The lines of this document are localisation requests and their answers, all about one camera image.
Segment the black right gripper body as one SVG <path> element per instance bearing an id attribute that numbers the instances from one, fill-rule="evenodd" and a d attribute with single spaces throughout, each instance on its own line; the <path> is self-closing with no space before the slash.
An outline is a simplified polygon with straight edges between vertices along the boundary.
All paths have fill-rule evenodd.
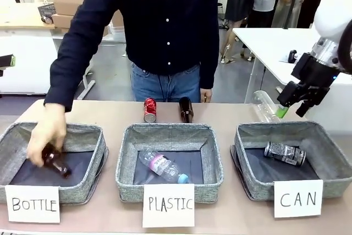
<path id="1" fill-rule="evenodd" d="M 338 69 L 321 64 L 314 58 L 301 58 L 298 61 L 298 66 L 302 93 L 308 88 L 330 89 L 340 73 Z"/>

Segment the person's left hand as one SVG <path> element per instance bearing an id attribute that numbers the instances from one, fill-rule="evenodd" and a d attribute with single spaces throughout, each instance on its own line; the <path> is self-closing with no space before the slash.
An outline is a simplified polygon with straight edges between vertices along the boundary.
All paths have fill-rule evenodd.
<path id="1" fill-rule="evenodd" d="M 212 99 L 212 89 L 200 89 L 200 102 L 210 103 Z"/>

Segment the person's right hand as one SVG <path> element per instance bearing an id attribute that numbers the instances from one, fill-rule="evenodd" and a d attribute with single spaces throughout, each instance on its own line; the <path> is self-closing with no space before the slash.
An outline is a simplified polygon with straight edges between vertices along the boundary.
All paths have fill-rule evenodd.
<path id="1" fill-rule="evenodd" d="M 43 149 L 51 143 L 57 151 L 61 152 L 66 133 L 65 107 L 56 103 L 45 104 L 43 117 L 31 133 L 27 146 L 27 158 L 33 164 L 42 167 Z"/>

